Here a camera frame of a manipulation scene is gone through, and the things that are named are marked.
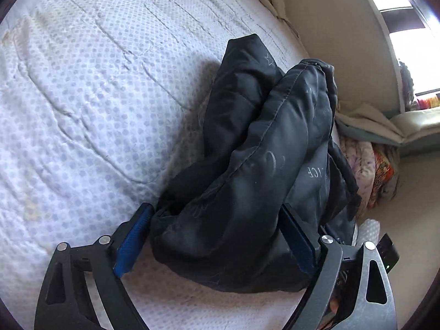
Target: mattress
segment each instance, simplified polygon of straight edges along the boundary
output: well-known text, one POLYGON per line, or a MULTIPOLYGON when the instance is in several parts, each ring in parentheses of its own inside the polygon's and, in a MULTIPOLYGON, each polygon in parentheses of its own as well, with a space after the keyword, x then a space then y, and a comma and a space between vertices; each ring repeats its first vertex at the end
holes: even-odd
MULTIPOLYGON (((251 33, 284 71, 307 57, 258 0, 13 6, 0 25, 0 298, 25 330, 59 242, 112 234, 202 156, 227 41, 251 33)), ((213 291, 157 263, 148 245, 123 283, 152 330, 281 329, 301 298, 213 291)))

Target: bed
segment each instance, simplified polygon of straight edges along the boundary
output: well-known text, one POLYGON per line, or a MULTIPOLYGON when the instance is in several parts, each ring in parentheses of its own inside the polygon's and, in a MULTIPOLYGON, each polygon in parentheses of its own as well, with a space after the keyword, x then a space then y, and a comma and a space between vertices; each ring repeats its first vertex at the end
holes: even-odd
MULTIPOLYGON (((228 39, 307 57, 258 0, 18 0, 0 25, 0 298, 32 329, 55 246, 112 234, 202 154, 228 39)), ((123 282, 152 329, 281 329, 302 293, 218 293, 145 246, 123 282)), ((111 329, 93 279, 89 288, 111 329)))

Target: window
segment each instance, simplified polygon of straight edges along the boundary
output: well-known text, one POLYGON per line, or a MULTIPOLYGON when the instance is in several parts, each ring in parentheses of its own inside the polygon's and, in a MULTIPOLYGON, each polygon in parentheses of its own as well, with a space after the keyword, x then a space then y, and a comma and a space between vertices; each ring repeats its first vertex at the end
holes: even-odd
POLYGON ((397 59, 408 67, 414 95, 435 98, 440 92, 440 73, 435 63, 440 56, 439 40, 425 28, 409 0, 373 1, 388 26, 397 59))

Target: white sheet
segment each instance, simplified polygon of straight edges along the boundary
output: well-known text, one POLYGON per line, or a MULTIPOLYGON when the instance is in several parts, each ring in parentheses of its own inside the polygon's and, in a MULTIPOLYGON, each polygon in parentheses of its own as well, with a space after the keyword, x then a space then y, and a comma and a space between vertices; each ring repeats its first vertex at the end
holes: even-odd
MULTIPOLYGON (((0 25, 0 298, 25 330, 59 242, 112 234, 201 156, 227 41, 254 32, 285 71, 307 57, 258 0, 12 8, 0 25)), ((157 263, 149 246, 123 281, 151 330, 281 329, 301 297, 212 291, 157 263)))

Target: orange patterned fabric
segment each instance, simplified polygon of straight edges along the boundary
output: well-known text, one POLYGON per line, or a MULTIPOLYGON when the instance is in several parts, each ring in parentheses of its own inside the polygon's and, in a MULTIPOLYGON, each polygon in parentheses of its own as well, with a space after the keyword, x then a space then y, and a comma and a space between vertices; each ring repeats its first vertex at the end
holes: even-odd
POLYGON ((383 149, 373 144, 373 152, 375 153, 376 160, 376 175, 367 208, 374 208, 377 206, 379 190, 394 175, 394 169, 392 168, 390 161, 384 154, 383 149))

